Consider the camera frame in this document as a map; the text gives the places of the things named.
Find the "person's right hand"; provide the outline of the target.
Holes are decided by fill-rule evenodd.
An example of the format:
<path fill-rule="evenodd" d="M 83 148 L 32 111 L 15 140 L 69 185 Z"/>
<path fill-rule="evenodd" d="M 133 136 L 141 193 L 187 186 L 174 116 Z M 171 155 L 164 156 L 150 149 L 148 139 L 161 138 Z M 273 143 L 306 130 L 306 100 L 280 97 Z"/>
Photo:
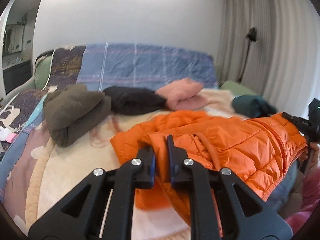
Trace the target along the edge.
<path fill-rule="evenodd" d="M 309 150 L 306 150 L 298 157 L 300 164 L 304 163 L 305 161 L 308 162 L 306 170 L 317 166 L 319 160 L 319 143 L 311 142 L 309 146 L 311 153 L 309 153 Z"/>

